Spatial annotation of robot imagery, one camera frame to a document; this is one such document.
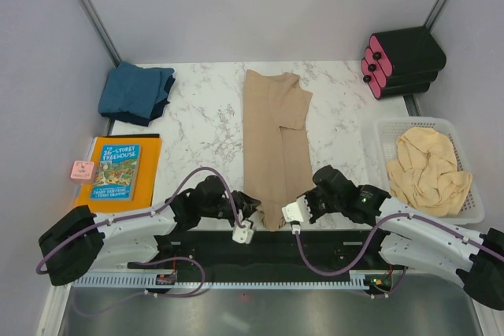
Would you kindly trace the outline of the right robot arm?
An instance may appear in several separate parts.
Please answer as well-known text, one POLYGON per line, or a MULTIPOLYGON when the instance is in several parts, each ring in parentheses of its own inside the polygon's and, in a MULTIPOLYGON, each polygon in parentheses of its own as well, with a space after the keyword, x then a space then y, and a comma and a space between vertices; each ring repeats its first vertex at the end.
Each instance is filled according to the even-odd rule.
POLYGON ((357 256, 344 268, 322 271, 306 256, 312 272, 335 277, 351 270, 361 259, 370 268, 383 263, 420 270, 461 287, 478 303, 503 309, 503 233, 486 233, 448 224, 426 215, 372 185, 355 185, 328 165, 313 175, 314 187, 282 209, 295 237, 303 223, 340 213, 354 223, 371 227, 357 256), (382 234, 380 241, 374 237, 382 234))

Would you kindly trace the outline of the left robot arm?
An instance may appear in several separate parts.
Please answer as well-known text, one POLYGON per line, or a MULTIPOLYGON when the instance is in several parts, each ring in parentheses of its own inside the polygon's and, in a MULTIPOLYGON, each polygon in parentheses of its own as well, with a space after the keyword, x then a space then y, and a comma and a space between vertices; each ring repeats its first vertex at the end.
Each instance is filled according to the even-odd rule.
POLYGON ((63 286, 89 271, 152 263, 166 267, 172 247, 161 238, 189 231, 204 218, 227 220, 233 238, 248 243, 253 233, 250 217, 261 202, 241 191, 227 192, 217 175, 196 187, 148 208, 121 213, 93 213, 77 206, 39 238, 43 259, 39 275, 48 275, 53 286, 63 286))

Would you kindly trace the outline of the tan beige t-shirt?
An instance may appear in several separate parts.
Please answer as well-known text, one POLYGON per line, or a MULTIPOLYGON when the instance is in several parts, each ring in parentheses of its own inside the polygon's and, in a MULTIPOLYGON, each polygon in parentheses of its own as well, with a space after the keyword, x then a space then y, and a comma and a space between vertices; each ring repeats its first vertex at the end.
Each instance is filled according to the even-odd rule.
POLYGON ((285 224, 282 208, 313 188, 306 128, 312 97, 297 74, 246 72, 244 190, 261 202, 258 212, 268 231, 279 231, 285 224))

